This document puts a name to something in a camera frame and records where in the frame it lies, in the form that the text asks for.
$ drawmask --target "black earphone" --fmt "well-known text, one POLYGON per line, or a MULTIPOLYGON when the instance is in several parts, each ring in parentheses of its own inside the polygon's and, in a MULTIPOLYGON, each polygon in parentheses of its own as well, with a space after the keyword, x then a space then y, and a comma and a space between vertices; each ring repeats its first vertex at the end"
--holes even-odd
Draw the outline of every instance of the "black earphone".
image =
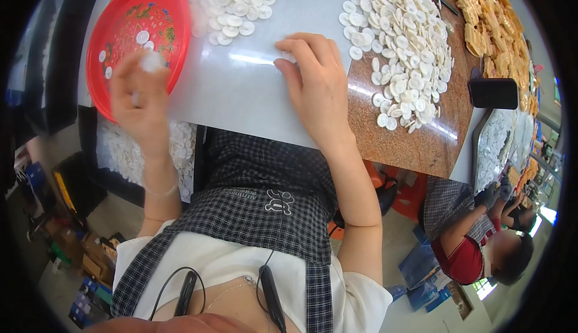
MULTIPOLYGON (((281 202, 284 202, 283 201, 283 195, 278 190, 277 190, 277 193, 279 195, 279 198, 281 199, 281 202)), ((271 268, 269 267, 269 265, 267 265, 269 263, 269 260, 273 256, 273 253, 275 252, 275 250, 277 250, 277 245, 279 243, 279 239, 281 238, 281 230, 283 230, 283 216, 286 214, 285 214, 285 205, 284 204, 281 204, 281 205, 283 207, 283 214, 281 215, 281 225, 279 227, 277 240, 275 241, 275 246, 271 250, 271 254, 269 255, 269 257, 265 261, 264 265, 262 265, 259 268, 259 277, 256 281, 256 287, 257 287, 257 289, 256 289, 256 301, 259 303, 259 306, 263 309, 263 311, 265 311, 266 313, 269 313, 271 320, 273 321, 273 323, 275 323, 277 328, 279 328, 279 331, 281 331, 281 333, 286 333, 287 327, 285 325, 285 313, 283 313, 283 308, 281 307, 281 300, 279 299, 279 296, 277 293, 277 288, 275 287, 275 280, 273 279, 273 272, 271 271, 271 268), (259 282, 261 282, 261 286, 263 287, 263 294, 265 295, 265 302, 267 303, 269 310, 267 310, 267 309, 265 309, 265 307, 263 307, 263 304, 261 304, 261 300, 259 299, 259 282)), ((157 310, 158 302, 161 300, 161 296, 163 294, 163 291, 164 291, 166 285, 169 283, 170 279, 172 279, 175 276, 175 274, 177 274, 179 271, 184 270, 184 269, 188 269, 189 272, 187 272, 187 276, 185 277, 184 282, 183 282, 183 286, 181 287, 181 291, 179 294, 179 300, 177 302, 177 307, 175 308, 175 314, 173 316, 180 317, 180 316, 184 316, 186 314, 188 306, 191 302, 192 291, 195 288, 195 284, 197 283, 197 278, 200 281, 200 285, 203 288, 203 307, 200 309, 200 313, 203 313, 205 311, 205 304, 206 304, 206 298, 207 297, 206 297, 205 284, 203 283, 203 279, 201 279, 200 274, 196 270, 194 270, 193 268, 190 268, 189 266, 183 266, 183 267, 177 269, 176 271, 174 271, 169 276, 169 278, 165 281, 165 284, 163 285, 163 287, 161 288, 161 291, 158 294, 157 301, 154 304, 153 311, 151 312, 150 318, 148 318, 148 320, 153 320, 154 314, 157 310)))

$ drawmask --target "brown speckled countertop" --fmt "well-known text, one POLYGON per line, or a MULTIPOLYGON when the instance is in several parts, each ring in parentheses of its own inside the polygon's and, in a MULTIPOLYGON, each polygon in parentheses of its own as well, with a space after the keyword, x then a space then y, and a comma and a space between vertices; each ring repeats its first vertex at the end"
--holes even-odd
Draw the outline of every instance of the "brown speckled countertop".
MULTIPOLYGON (((459 11, 455 0, 446 1, 459 11)), ((357 136, 357 146, 364 159, 442 178, 450 177, 472 117, 473 105, 468 92, 470 73, 473 67, 479 67, 480 60, 466 48, 464 18, 443 6, 442 19, 454 26, 454 33, 450 33, 447 39, 452 47, 452 57, 455 57, 452 78, 447 92, 440 95, 441 118, 423 125, 413 134, 408 134, 401 126, 389 131, 376 124, 379 109, 373 106, 371 97, 382 88, 371 83, 371 61, 377 57, 383 65, 386 59, 369 52, 364 53, 362 60, 352 61, 349 70, 349 124, 357 136)))

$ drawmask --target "red plastic plate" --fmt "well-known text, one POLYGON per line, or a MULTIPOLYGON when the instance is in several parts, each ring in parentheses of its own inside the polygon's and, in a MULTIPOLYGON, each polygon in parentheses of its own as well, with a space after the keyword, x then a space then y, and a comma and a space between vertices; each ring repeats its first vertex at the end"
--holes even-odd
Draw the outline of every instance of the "red plastic plate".
POLYGON ((187 56, 191 37, 191 15, 187 0, 112 0, 102 12, 90 36, 86 54, 86 81, 89 93, 107 119, 116 123, 110 109, 110 80, 105 70, 113 70, 127 53, 141 48, 136 42, 138 32, 146 30, 149 40, 172 71, 167 93, 170 94, 187 56), (104 62, 98 57, 106 52, 104 62))

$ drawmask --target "worker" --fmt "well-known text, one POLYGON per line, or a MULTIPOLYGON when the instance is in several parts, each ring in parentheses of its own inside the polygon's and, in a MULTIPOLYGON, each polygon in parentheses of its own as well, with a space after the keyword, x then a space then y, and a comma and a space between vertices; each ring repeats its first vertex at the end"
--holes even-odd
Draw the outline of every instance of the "worker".
POLYGON ((490 185, 475 199, 468 184, 428 177, 420 225, 444 273, 462 285, 493 276, 511 285, 530 262, 532 238, 501 231, 500 217, 512 187, 490 185))
POLYGON ((115 70, 113 116, 144 154, 144 221, 138 237, 117 248, 111 312, 123 318, 95 332, 380 329, 393 300, 382 287, 381 213, 347 122, 339 50, 333 40, 310 33, 275 46, 298 62, 278 59, 275 66, 319 150, 216 131, 206 142, 209 181, 185 212, 169 155, 168 69, 143 72, 138 62, 147 52, 141 50, 115 70), (327 224, 337 203, 346 227, 335 257, 327 224), (272 289, 264 266, 272 272, 272 289), (193 269, 198 280, 184 297, 188 308, 173 317, 193 269), (271 297, 278 307, 269 304, 271 297))
POLYGON ((523 232, 530 232, 534 228, 538 214, 532 209, 520 206, 525 196, 521 192, 516 199, 511 199, 506 203, 501 217, 503 225, 512 230, 523 232))

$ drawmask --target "black and white checkered apron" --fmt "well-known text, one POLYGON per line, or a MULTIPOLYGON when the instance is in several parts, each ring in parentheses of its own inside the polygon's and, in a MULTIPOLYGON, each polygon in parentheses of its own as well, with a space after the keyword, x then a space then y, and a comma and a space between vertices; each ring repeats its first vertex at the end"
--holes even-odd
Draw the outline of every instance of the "black and white checkered apron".
POLYGON ((112 314, 134 314, 178 232, 273 249, 282 227, 276 250, 306 262, 307 331, 331 332, 327 223, 337 199, 325 158, 318 150, 221 130, 209 144, 213 172, 207 187, 193 194, 190 208, 134 258, 116 285, 112 314))
MULTIPOLYGON (((448 227, 464 217, 474 208, 473 190, 468 184, 453 180, 428 176, 428 187, 424 202, 424 228, 425 235, 433 241, 448 227)), ((483 214, 466 234, 477 242, 480 247, 482 269, 481 279, 484 274, 484 253, 481 248, 481 241, 488 230, 496 232, 494 224, 487 214, 483 214)))

